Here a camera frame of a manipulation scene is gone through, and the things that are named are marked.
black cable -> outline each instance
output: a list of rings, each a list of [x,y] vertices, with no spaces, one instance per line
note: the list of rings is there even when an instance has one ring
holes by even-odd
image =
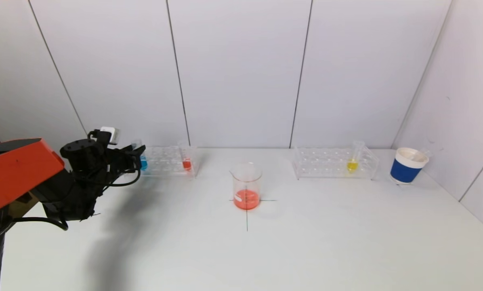
[[[56,226],[62,228],[63,230],[67,230],[69,228],[67,226],[66,221],[58,222],[54,219],[48,219],[48,218],[45,218],[45,217],[18,217],[18,218],[14,218],[12,221],[13,222],[42,221],[42,222],[47,222],[47,223],[51,223],[53,225],[56,225]]]
[[[136,169],[136,171],[138,172],[138,175],[137,177],[133,180],[133,181],[130,181],[128,183],[123,183],[123,184],[103,184],[103,183],[98,183],[98,182],[95,182],[95,181],[91,181],[91,180],[85,180],[85,179],[77,179],[79,181],[83,181],[85,183],[89,183],[89,184],[94,184],[94,185],[100,185],[100,186],[106,186],[106,187],[123,187],[123,186],[129,186],[129,185],[132,185],[134,183],[136,183],[139,178],[141,177],[141,170],[139,169]]]

orange robot casing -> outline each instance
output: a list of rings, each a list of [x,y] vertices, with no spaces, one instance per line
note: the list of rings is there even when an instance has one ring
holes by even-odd
[[[42,138],[0,143],[0,208],[64,169]]]

glass beaker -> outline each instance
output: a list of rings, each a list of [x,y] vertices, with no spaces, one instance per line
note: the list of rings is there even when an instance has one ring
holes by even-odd
[[[353,146],[351,149],[351,156],[347,161],[347,170],[349,173],[354,173],[356,169],[358,169],[358,161],[362,156],[362,151],[365,146],[365,143],[360,140],[353,141]]]
[[[262,170],[252,162],[237,164],[230,170],[233,175],[233,201],[241,209],[252,209],[260,204]]]

yellow liquid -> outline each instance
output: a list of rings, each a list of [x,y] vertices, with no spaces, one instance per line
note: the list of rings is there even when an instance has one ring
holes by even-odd
[[[354,173],[356,169],[358,169],[358,161],[352,158],[347,162],[347,170],[349,173]]]

test tube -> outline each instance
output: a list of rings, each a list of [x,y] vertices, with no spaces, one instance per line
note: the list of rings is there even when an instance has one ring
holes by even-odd
[[[134,149],[137,149],[138,147],[142,146],[143,141],[141,141],[140,139],[136,139],[136,140],[133,140],[130,143],[130,145],[132,146],[132,149],[134,150]],[[141,154],[140,160],[141,160],[141,170],[145,171],[148,168],[148,161],[146,160],[146,155],[144,154],[144,152]]]
[[[190,155],[190,147],[188,142],[186,141],[180,141],[178,144],[178,151],[181,154],[181,159],[182,159],[182,166],[186,171],[191,171],[191,155]]]
[[[362,156],[362,151],[365,146],[365,143],[360,140],[353,141],[353,146],[351,149],[351,156],[347,161],[347,170],[349,173],[354,173],[358,169],[358,161]]]

